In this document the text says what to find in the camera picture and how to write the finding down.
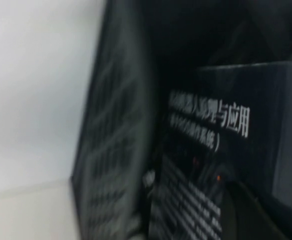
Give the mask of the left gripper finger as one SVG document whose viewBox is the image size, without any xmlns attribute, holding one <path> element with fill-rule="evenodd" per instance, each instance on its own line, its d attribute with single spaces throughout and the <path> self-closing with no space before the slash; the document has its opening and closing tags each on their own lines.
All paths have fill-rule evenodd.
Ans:
<svg viewBox="0 0 292 240">
<path fill-rule="evenodd" d="M 292 190 L 258 195 L 233 180 L 225 184 L 220 207 L 223 240 L 292 240 Z"/>
</svg>

